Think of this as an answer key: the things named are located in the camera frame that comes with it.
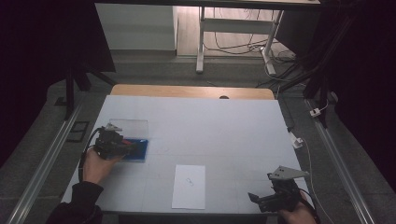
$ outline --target white paper sheet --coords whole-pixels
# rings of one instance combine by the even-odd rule
[[[205,209],[204,166],[176,166],[172,208]]]

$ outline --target wall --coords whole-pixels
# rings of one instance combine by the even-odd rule
[[[95,4],[110,49],[177,48],[177,8]]]

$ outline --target human hand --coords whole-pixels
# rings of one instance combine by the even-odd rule
[[[306,200],[305,194],[301,192],[301,195]],[[279,210],[278,213],[288,224],[316,224],[309,208],[303,203],[298,203],[292,212],[288,210]]]
[[[99,182],[108,176],[113,165],[121,159],[122,157],[117,157],[109,161],[103,160],[92,147],[89,148],[84,162],[82,180],[99,184]]]

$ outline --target table leg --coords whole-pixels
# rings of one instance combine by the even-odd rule
[[[196,67],[197,74],[202,74],[204,72],[204,29],[205,29],[205,8],[201,7],[201,18],[199,21],[197,67]]]
[[[282,13],[283,13],[283,11],[279,11],[279,13],[277,14],[276,19],[274,20],[274,23],[273,23],[273,27],[271,28],[271,33],[268,35],[267,44],[265,45],[265,48],[261,48],[262,57],[264,58],[265,66],[267,67],[268,74],[270,76],[276,74],[276,71],[274,69],[273,62],[271,60],[269,53],[270,53],[271,45],[275,38],[277,26],[279,25],[280,18],[282,17]]]

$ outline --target black sleeve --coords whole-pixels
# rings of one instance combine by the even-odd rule
[[[72,201],[60,203],[49,215],[47,224],[102,223],[102,210],[95,205],[103,188],[90,182],[73,186]]]

